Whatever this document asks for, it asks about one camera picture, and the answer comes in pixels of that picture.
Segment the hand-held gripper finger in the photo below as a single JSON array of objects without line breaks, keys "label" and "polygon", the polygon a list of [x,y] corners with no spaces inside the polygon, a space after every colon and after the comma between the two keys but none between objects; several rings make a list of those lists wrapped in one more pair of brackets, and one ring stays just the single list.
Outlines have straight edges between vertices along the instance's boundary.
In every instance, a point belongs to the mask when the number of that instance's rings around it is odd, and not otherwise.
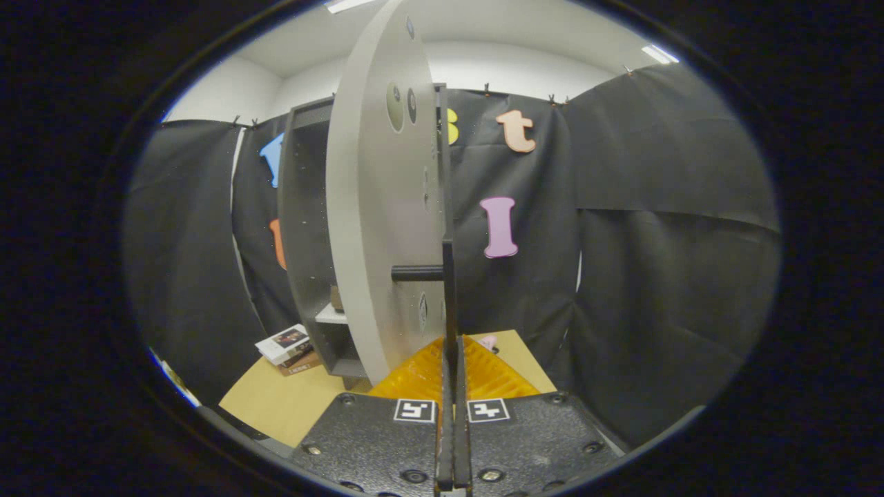
[{"label": "hand-held gripper finger", "polygon": [[622,448],[577,396],[540,392],[495,352],[458,337],[454,488],[467,496],[553,496],[600,477]]},{"label": "hand-held gripper finger", "polygon": [[331,493],[439,496],[454,487],[449,345],[439,338],[369,393],[340,393],[291,450]]}]

